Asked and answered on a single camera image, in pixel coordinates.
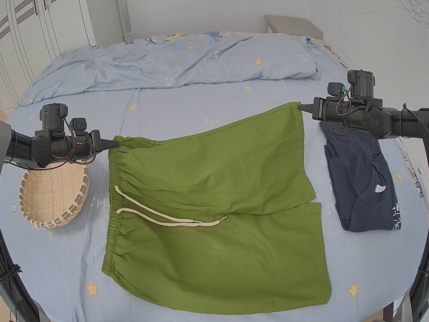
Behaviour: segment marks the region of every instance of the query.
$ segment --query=white headboard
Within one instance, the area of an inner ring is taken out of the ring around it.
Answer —
[[[324,40],[349,69],[374,73],[384,106],[429,107],[429,0],[335,0]],[[429,201],[423,143],[401,140]]]

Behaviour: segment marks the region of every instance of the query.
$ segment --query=white drawstring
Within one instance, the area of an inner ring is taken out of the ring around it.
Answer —
[[[170,221],[174,221],[174,222],[178,222],[178,223],[164,223],[164,222],[158,222],[157,220],[150,218],[149,216],[146,216],[145,214],[138,212],[137,210],[133,210],[133,209],[128,209],[126,207],[119,209],[116,211],[116,213],[121,213],[121,212],[132,212],[135,213],[136,215],[143,217],[144,219],[152,222],[152,223],[156,223],[158,225],[164,225],[166,227],[179,227],[179,226],[184,226],[184,227],[197,227],[197,226],[201,226],[201,227],[212,227],[214,225],[219,224],[222,220],[224,220],[225,218],[227,218],[228,216],[223,217],[222,219],[219,219],[217,221],[214,222],[202,222],[202,221],[194,221],[193,219],[185,219],[185,218],[174,218],[168,215],[164,215],[163,213],[157,212],[149,207],[146,207],[142,204],[140,204],[138,201],[132,199],[131,197],[127,196],[125,193],[121,192],[121,190],[119,189],[118,186],[115,186],[115,190],[116,192],[118,192],[121,196],[123,196],[124,198],[126,198],[127,200],[131,201],[132,203],[136,204],[139,207],[142,207],[143,209],[154,213],[155,215],[164,217],[166,219],[169,219]]]

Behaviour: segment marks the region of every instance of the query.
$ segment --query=white wardrobe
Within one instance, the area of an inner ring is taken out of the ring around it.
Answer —
[[[62,52],[124,41],[116,0],[0,0],[0,106]]]

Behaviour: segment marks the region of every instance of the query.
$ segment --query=woven basket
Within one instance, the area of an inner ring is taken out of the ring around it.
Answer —
[[[58,169],[26,171],[19,189],[22,215],[37,228],[70,222],[88,196],[88,166],[67,163]]]

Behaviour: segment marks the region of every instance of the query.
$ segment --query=white clothing tag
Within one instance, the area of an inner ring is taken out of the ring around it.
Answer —
[[[386,186],[380,186],[377,185],[377,187],[375,188],[375,191],[378,192],[383,192],[386,189]]]

